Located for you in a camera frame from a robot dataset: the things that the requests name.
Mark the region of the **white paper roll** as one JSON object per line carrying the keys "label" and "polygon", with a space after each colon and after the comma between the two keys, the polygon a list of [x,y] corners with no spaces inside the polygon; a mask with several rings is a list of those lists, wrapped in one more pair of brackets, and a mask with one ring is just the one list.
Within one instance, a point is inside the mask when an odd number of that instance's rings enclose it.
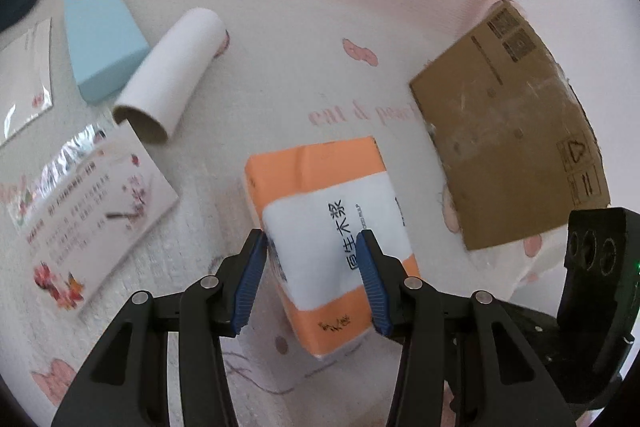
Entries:
{"label": "white paper roll", "polygon": [[129,122],[145,143],[174,135],[209,64],[228,46],[226,25],[210,9],[186,11],[143,60],[116,100],[116,124]]}

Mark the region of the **floral card in sleeve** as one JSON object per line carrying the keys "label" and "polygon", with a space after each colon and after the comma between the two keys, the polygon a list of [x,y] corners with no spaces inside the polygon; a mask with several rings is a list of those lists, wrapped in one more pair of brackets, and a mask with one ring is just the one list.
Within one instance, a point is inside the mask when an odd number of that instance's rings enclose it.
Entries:
{"label": "floral card in sleeve", "polygon": [[125,121],[58,184],[18,234],[12,295],[77,317],[178,195]]}

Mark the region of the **light blue box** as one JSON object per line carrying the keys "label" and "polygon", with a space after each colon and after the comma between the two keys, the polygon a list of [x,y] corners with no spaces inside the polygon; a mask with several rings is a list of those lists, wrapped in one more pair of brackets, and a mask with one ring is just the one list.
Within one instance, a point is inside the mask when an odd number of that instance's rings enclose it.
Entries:
{"label": "light blue box", "polygon": [[98,104],[125,86],[150,45],[124,0],[63,0],[63,15],[76,86]]}

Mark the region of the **orange white tissue pack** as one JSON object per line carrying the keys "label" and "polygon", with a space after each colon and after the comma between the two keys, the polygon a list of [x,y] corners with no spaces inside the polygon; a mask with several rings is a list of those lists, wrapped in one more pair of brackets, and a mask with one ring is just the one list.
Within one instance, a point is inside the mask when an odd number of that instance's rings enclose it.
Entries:
{"label": "orange white tissue pack", "polygon": [[250,156],[245,186],[269,239],[286,317],[302,347],[322,359],[371,326],[356,243],[373,231],[410,275],[418,262],[378,144],[370,136]]}

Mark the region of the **brown cardboard box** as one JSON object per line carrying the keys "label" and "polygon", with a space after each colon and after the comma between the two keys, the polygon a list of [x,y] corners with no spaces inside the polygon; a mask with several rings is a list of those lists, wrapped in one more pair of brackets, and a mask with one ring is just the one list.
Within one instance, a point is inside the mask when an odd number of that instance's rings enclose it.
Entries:
{"label": "brown cardboard box", "polygon": [[585,109],[552,53],[508,0],[410,83],[469,251],[566,225],[610,205]]}

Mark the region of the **pink hello kitty bedsheet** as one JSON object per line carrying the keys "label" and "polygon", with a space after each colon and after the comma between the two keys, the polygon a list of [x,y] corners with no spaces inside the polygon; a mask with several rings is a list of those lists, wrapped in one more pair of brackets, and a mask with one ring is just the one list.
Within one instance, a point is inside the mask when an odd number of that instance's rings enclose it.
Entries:
{"label": "pink hello kitty bedsheet", "polygon": [[[188,9],[216,11],[230,32],[174,136],[150,155],[178,204],[105,281],[76,321],[60,319],[24,282],[12,220],[1,220],[1,374],[27,415],[52,421],[68,381],[127,297],[190,285],[238,251],[254,225],[244,166],[255,153],[371,135],[378,143],[421,273],[466,295],[509,298],[558,265],[564,230],[468,253],[442,205],[445,177],[410,80],[481,20],[496,0],[125,0],[149,42]],[[35,178],[106,104],[82,101],[66,46],[63,0],[39,0],[10,42],[51,24],[53,107],[1,151],[1,192]]]}

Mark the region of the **dark navy oval case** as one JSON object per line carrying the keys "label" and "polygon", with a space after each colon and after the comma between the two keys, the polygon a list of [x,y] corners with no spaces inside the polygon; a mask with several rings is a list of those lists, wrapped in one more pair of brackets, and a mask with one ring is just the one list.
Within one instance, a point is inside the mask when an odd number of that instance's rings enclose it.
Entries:
{"label": "dark navy oval case", "polygon": [[0,0],[0,31],[18,23],[38,0]]}

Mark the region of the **white card sleeve upper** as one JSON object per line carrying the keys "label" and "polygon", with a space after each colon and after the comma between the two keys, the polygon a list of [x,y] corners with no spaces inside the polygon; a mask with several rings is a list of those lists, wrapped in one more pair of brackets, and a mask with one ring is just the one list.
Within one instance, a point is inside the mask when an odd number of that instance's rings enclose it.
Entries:
{"label": "white card sleeve upper", "polygon": [[1,50],[1,144],[53,106],[50,33],[47,18]]}

